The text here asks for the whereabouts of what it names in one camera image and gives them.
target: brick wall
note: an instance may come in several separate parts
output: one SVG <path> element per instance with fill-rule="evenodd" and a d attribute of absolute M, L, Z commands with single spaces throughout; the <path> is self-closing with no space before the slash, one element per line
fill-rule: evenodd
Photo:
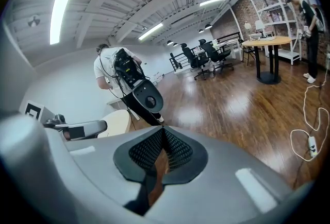
<path fill-rule="evenodd" d="M 244 39 L 247 40 L 249 33 L 244 28 L 244 24 L 245 24 L 246 21 L 248 21 L 251 24 L 251 26 L 252 26 L 251 32 L 254 33 L 255 32 L 255 24 L 254 24 L 254 22 L 256 20 L 258 20 L 257 13 L 256 13 L 256 11 L 255 11 L 255 9 L 254 9 L 254 7 L 253 7 L 253 5 L 252 5 L 252 3 L 251 3 L 250 0 L 238 0 L 236 2 L 236 4 L 233 5 L 232 9 L 233 9 L 233 11 L 234 11 L 234 13 L 236 15 L 236 18 L 237 18 L 237 21 L 238 21 L 238 23 L 240 25 L 240 28 L 241 28 L 242 34 L 244 36 Z M 296 11 L 295 11 L 296 15 L 299 16 L 298 7 L 295 7 L 295 9 L 296 9 Z M 234 18 L 232 17 L 230 19 L 229 15 L 225 17 L 226 14 L 224 14 L 215 23 L 215 25 L 217 25 L 218 23 L 221 24 L 221 22 L 223 22 L 223 26 L 216 26 L 216 27 L 214 27 L 215 28 L 213 30 L 214 32 L 216 32 L 217 29 L 220 29 L 217 32 L 221 32 L 221 31 L 224 32 L 227 29 L 229 31 L 230 30 L 230 27 L 229 26 L 230 25 L 235 25 Z M 285 25 L 276 25 L 276 26 L 274 26 L 274 28 L 275 28 L 275 31 L 276 31 L 276 34 L 277 35 L 283 35 L 283 36 L 287 36 L 288 35 L 287 34 L 287 28 L 286 28 Z M 319 52 L 318 52 L 318 64 L 319 65 L 325 66 L 325 62 L 326 62 L 326 49 L 327 49 L 327 45 L 328 44 L 329 44 L 329 34 L 328 33 L 326 33 L 326 34 L 320 33 L 319 34 Z M 302 57 L 305 58 L 305 59 L 307 59 L 306 41 L 305 40 L 302 40 L 301 41 L 301 45 L 302 45 Z"/>
<path fill-rule="evenodd" d="M 210 30 L 214 39 L 238 32 L 238 27 L 232 12 L 228 10 L 215 24 L 213 24 L 213 27 Z"/>

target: black pants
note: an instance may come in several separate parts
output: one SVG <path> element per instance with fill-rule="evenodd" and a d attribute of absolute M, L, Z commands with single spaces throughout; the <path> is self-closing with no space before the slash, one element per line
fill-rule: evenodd
<path fill-rule="evenodd" d="M 152 126 L 160 125 L 159 121 L 156 119 L 160 118 L 159 113 L 151 113 L 145 107 L 143 107 L 134 97 L 133 92 L 129 93 L 121 100 L 132 109 L 136 114 L 143 118 L 147 123 Z"/>
<path fill-rule="evenodd" d="M 308 73 L 316 78 L 318 74 L 318 44 L 319 44 L 319 34 L 312 33 L 310 38 L 307 38 L 307 58 L 308 58 Z"/>

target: white cable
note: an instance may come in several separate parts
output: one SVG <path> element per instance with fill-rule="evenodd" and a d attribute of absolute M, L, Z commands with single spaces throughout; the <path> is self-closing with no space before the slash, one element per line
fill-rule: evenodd
<path fill-rule="evenodd" d="M 327 73 L 328 73 L 328 68 L 329 68 L 329 58 L 327 59 L 327 64 L 326 64 L 326 71 L 325 71 L 325 77 L 324 77 L 324 82 L 321 86 L 324 86 L 324 84 L 326 83 L 326 76 L 327 76 Z M 319 88 L 320 89 L 320 86 L 316 86 L 316 85 L 312 85 L 312 86 L 309 86 L 306 91 L 305 91 L 305 98 L 304 98 L 304 106 L 303 106 L 303 110 L 304 110 L 304 118 L 305 118 L 305 123 L 314 131 L 319 131 L 320 127 L 321 127 L 321 110 L 324 110 L 326 112 L 326 114 L 328 115 L 328 126 L 326 127 L 326 131 L 325 131 L 325 137 L 324 137 L 324 140 L 321 144 L 321 148 L 320 150 L 318 151 L 318 153 L 312 157 L 311 159 L 305 159 L 303 158 L 302 156 L 300 156 L 299 154 L 296 153 L 296 151 L 293 149 L 293 144 L 292 144 L 292 133 L 294 131 L 302 131 L 304 132 L 308 137 L 310 137 L 309 133 L 305 130 L 300 130 L 300 129 L 297 129 L 297 130 L 292 130 L 291 133 L 290 133 L 290 142 L 291 142 L 291 148 L 292 148 L 292 151 L 294 152 L 294 154 L 298 157 L 300 157 L 301 159 L 303 159 L 304 161 L 306 162 L 310 162 L 312 161 L 316 156 L 319 155 L 319 153 L 321 152 L 322 150 L 322 147 L 323 147 L 323 144 L 328 136 L 328 129 L 329 129 L 329 124 L 330 124 L 330 115 L 329 115 L 329 112 L 325 109 L 325 108 L 318 108 L 318 113 L 319 113 L 319 125 L 317 127 L 317 129 L 315 129 L 311 124 L 308 123 L 307 121 L 307 118 L 306 118 L 306 111 L 305 111 L 305 106 L 306 106 L 306 98 L 307 98 L 307 92 L 310 88 Z"/>

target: shelving unit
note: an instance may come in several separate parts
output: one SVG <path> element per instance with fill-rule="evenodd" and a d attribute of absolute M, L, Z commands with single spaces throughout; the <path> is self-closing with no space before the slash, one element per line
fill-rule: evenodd
<path fill-rule="evenodd" d="M 255 0 L 250 0 L 252 2 L 252 5 L 254 7 L 254 9 L 256 10 L 256 13 L 258 15 L 259 20 L 261 20 L 264 24 L 265 27 L 267 26 L 272 26 L 273 28 L 273 32 L 276 35 L 276 31 L 275 31 L 275 27 L 276 25 L 280 25 L 280 24 L 285 24 L 287 26 L 287 30 L 288 30 L 288 37 L 291 38 L 291 42 L 290 42 L 290 50 L 285 50 L 285 49 L 279 49 L 278 50 L 278 56 L 280 57 L 284 57 L 287 59 L 291 60 L 291 65 L 293 65 L 293 62 L 297 59 L 301 60 L 301 41 L 299 40 L 299 38 L 297 38 L 298 36 L 298 21 L 294 12 L 294 8 L 292 6 L 291 3 L 286 4 L 285 0 L 277 0 L 276 3 L 268 5 L 266 0 L 262 0 L 263 1 L 263 6 L 261 9 L 257 9 L 254 1 Z M 288 19 L 288 15 L 287 15 L 287 10 L 286 9 L 290 9 L 293 13 L 293 17 L 294 20 L 289 20 Z M 274 10 L 280 10 L 281 13 L 283 14 L 284 20 L 283 21 L 276 21 L 276 22 L 265 22 L 262 20 L 262 14 L 264 12 L 271 12 Z M 290 24 L 294 24 L 296 26 L 296 33 L 293 34 L 291 33 L 291 27 Z"/>

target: wooden floor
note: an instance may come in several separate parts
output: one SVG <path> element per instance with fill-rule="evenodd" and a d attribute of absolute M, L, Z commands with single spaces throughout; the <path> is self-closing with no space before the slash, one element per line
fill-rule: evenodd
<path fill-rule="evenodd" d="M 260 61 L 261 70 L 268 70 L 269 59 L 261 55 Z M 280 60 L 281 83 L 266 85 L 257 81 L 253 60 L 250 66 L 238 59 L 227 60 L 227 63 L 230 62 L 235 65 L 234 71 L 224 69 L 221 74 L 208 74 L 207 80 L 198 77 L 195 81 L 193 77 L 196 72 L 190 70 L 165 75 L 158 84 L 164 98 L 164 108 L 161 110 L 164 124 L 231 142 L 280 173 L 294 189 L 315 179 L 328 152 L 329 141 L 326 141 L 322 153 L 309 163 L 294 155 L 290 146 L 291 130 L 310 131 L 303 115 L 304 92 L 309 85 L 303 77 L 307 64 L 297 62 L 291 66 Z M 324 76 L 325 72 L 319 71 L 317 84 L 324 80 Z M 330 110 L 328 79 L 321 90 L 321 105 Z M 313 89 L 306 101 L 307 118 L 311 124 L 320 106 L 318 92 L 318 89 Z M 325 113 L 321 114 L 321 121 L 320 131 L 312 133 L 318 147 L 325 136 Z M 149 126 L 144 120 L 134 119 L 134 124 L 137 129 Z M 310 158 L 306 153 L 307 137 L 303 133 L 295 133 L 293 143 L 299 154 Z M 158 158 L 156 166 L 160 180 L 167 166 L 164 153 Z M 151 194 L 151 203 L 158 195 Z"/>

